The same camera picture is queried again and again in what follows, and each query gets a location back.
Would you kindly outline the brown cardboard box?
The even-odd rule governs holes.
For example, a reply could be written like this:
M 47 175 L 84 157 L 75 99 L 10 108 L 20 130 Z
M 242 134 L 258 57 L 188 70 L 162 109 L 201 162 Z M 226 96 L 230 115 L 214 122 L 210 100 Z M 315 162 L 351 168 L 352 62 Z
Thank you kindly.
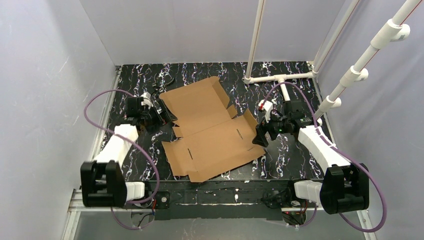
M 246 165 L 265 154 L 253 144 L 258 124 L 249 110 L 239 116 L 217 76 L 159 95 L 176 117 L 176 140 L 163 141 L 175 177 L 202 183 Z

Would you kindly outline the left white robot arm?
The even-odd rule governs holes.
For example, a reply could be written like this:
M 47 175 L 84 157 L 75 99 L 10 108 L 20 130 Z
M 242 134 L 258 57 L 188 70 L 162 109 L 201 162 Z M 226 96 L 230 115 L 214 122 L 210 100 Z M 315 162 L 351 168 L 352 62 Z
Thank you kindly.
M 146 184 L 126 181 L 122 164 L 142 133 L 154 134 L 177 120 L 164 101 L 151 99 L 149 93 L 130 96 L 126 109 L 117 120 L 113 134 L 92 161 L 80 167 L 82 201 L 86 207 L 123 207 L 146 199 Z

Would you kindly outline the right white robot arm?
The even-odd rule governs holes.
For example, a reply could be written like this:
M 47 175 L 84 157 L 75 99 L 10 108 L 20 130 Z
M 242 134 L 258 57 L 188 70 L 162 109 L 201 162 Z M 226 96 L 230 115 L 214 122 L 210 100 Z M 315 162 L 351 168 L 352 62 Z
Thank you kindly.
M 273 103 L 261 100 L 258 109 L 264 112 L 264 118 L 256 126 L 253 144 L 268 147 L 271 140 L 280 134 L 291 134 L 305 146 L 325 171 L 322 181 L 309 179 L 291 180 L 287 189 L 263 198 L 265 202 L 306 200 L 322 206 L 328 214 L 340 214 L 365 210 L 369 207 L 369 179 L 365 174 L 366 166 L 355 166 L 338 154 L 335 145 L 315 127 L 313 119 L 307 117 L 302 103 L 285 101 L 284 113 L 274 109 Z

